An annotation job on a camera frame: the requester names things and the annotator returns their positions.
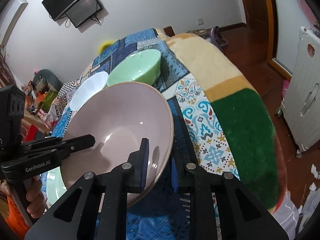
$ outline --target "metal screw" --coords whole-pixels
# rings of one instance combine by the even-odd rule
[[[83,176],[84,176],[85,179],[92,179],[93,178],[93,172],[87,172]]]
[[[122,164],[122,168],[123,168],[124,170],[130,169],[131,167],[132,167],[131,163],[124,163],[124,164]]]
[[[188,163],[187,164],[187,169],[188,170],[194,170],[196,168],[196,165],[194,163]]]
[[[223,173],[223,176],[226,179],[232,179],[233,178],[233,174],[231,172],[225,172],[225,173]]]

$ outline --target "wooden door frame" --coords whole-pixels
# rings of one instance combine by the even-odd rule
[[[245,0],[242,0],[244,14],[247,21],[247,26],[250,28],[248,8]],[[269,26],[269,42],[267,63],[276,69],[282,76],[290,81],[291,74],[276,60],[278,46],[278,12],[276,0],[266,0],[268,10],[268,26]]]

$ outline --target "green bowl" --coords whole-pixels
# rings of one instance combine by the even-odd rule
[[[107,85],[137,81],[152,86],[160,76],[161,53],[148,49],[128,56],[110,73]]]

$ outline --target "cartoon sticker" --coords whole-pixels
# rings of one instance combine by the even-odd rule
[[[310,57],[315,55],[315,48],[310,43],[308,44],[308,54]]]

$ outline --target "hand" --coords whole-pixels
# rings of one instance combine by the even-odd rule
[[[43,193],[41,192],[42,181],[39,176],[33,177],[31,187],[27,191],[26,198],[30,203],[27,211],[33,218],[39,218],[43,215],[45,209],[45,201]],[[9,184],[4,181],[1,184],[1,190],[8,196],[11,197],[11,190]]]

